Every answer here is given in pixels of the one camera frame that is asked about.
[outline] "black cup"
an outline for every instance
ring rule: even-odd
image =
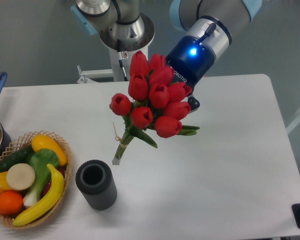
[[[105,210],[117,199],[111,169],[103,161],[90,160],[82,164],[76,172],[75,183],[93,209]]]

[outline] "tulip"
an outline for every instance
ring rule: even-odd
[[[162,70],[156,71],[149,77],[149,85],[164,84],[168,86],[175,75],[175,71],[170,66],[165,66]]]
[[[163,109],[162,116],[170,116],[177,120],[185,118],[190,113],[191,107],[186,101],[168,103]]]
[[[162,83],[154,84],[149,91],[148,98],[154,108],[164,108],[169,102],[168,87]]]
[[[129,82],[129,95],[139,102],[145,100],[148,96],[149,86],[146,78],[142,75],[132,75]]]
[[[156,120],[154,129],[159,137],[166,139],[177,135],[182,129],[182,123],[171,116],[161,116]]]
[[[116,93],[111,98],[110,108],[116,115],[123,116],[130,112],[131,104],[132,103],[126,95]]]
[[[180,102],[182,101],[188,94],[190,94],[192,88],[186,85],[185,82],[177,82],[168,87],[169,102]]]
[[[154,73],[161,71],[166,66],[166,58],[164,55],[155,53],[149,62],[149,72],[153,69]]]
[[[146,76],[148,72],[148,60],[142,51],[133,54],[130,65],[130,76],[142,75]]]
[[[133,109],[131,113],[131,120],[134,126],[140,129],[146,128],[149,124],[152,123],[154,119],[152,111],[149,107],[140,106]]]

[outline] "tulip bouquet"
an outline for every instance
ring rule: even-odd
[[[129,73],[128,94],[133,101],[116,93],[110,103],[111,110],[122,116],[125,124],[122,138],[116,137],[119,146],[112,161],[114,165],[120,164],[126,147],[134,138],[158,148],[145,133],[146,129],[155,130],[162,138],[192,136],[199,129],[180,122],[191,110],[188,102],[182,100],[192,89],[184,82],[172,82],[174,70],[166,65],[165,56],[156,53],[148,63],[146,56],[138,51],[132,56]]]

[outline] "cucumber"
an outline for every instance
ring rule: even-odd
[[[31,153],[34,153],[34,150],[31,144],[29,144],[6,156],[5,159],[0,161],[0,173],[8,171],[13,165],[25,163],[28,155]]]

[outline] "bok choy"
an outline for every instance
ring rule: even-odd
[[[36,204],[41,198],[41,192],[51,179],[51,173],[47,164],[52,164],[55,168],[59,166],[57,154],[50,149],[41,149],[37,151],[26,162],[35,172],[35,180],[26,195],[23,198],[23,205],[26,208]]]

